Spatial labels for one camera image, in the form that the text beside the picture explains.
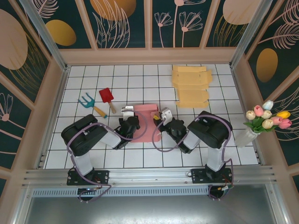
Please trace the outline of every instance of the grid floor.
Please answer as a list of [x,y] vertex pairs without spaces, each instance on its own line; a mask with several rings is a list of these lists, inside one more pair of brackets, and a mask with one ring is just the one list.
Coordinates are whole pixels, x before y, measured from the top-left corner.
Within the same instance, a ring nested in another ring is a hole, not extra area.
[[[186,126],[206,110],[230,121],[233,126],[233,138],[228,143],[225,159],[232,158],[234,165],[256,165],[258,160],[253,146],[244,148],[234,145],[235,136],[245,128],[246,122],[234,80],[228,64],[202,64],[212,70],[209,107],[179,108],[175,89],[171,83],[172,65],[107,65],[72,66],[60,105],[59,114],[53,131],[51,144],[47,152],[44,168],[71,168],[70,156],[60,136],[62,130],[74,121],[92,113],[99,122],[116,128],[120,109],[126,105],[157,104],[159,108],[168,107],[176,119]],[[113,104],[117,110],[112,114],[108,103],[103,103],[99,90],[109,87],[114,96]],[[100,117],[92,108],[84,108],[78,99],[89,93],[95,98],[95,106],[107,113],[106,119]],[[157,146],[169,149],[175,146],[166,133]],[[191,154],[183,154],[179,149],[161,153],[152,143],[128,143],[124,149],[113,150],[98,143],[90,151],[95,168],[158,168],[158,167],[194,167],[206,164],[207,145],[203,142]]]

